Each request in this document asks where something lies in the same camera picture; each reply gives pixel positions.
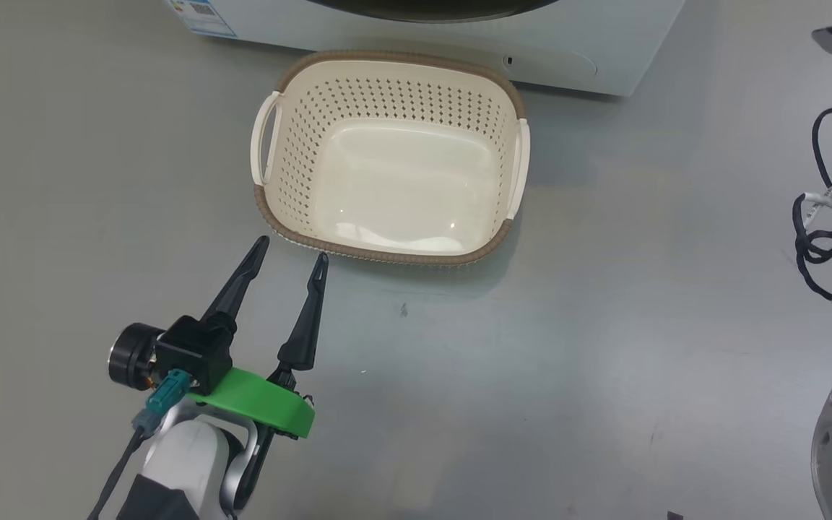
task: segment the washing machine door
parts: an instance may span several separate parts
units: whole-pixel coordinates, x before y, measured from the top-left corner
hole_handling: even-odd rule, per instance
[[[525,13],[557,0],[309,0],[376,19],[445,23],[492,20]]]

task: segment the basket bottom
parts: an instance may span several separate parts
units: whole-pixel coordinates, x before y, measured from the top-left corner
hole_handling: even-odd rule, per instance
[[[318,238],[344,246],[469,253],[502,222],[500,155],[482,136],[444,125],[340,121],[320,148],[311,224]]]

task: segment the gray floor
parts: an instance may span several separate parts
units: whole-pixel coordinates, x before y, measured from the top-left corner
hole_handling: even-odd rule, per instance
[[[832,0],[689,0],[633,98],[524,89],[508,242],[454,271],[334,260],[313,435],[274,442],[243,518],[818,517],[832,307],[789,205],[820,188],[829,24]],[[87,513],[144,398],[110,343],[201,312],[269,232],[248,135],[296,58],[158,0],[0,2],[0,518]],[[242,368],[274,367],[314,257],[273,241]]]

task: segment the black camera lens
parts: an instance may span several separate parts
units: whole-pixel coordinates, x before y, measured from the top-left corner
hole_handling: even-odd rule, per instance
[[[163,332],[143,323],[134,323],[124,329],[108,355],[109,378],[139,391],[148,389],[153,345]]]

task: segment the blue and white sticker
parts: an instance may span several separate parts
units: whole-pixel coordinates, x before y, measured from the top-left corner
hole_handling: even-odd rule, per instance
[[[165,0],[192,33],[235,38],[237,34],[208,0]]]

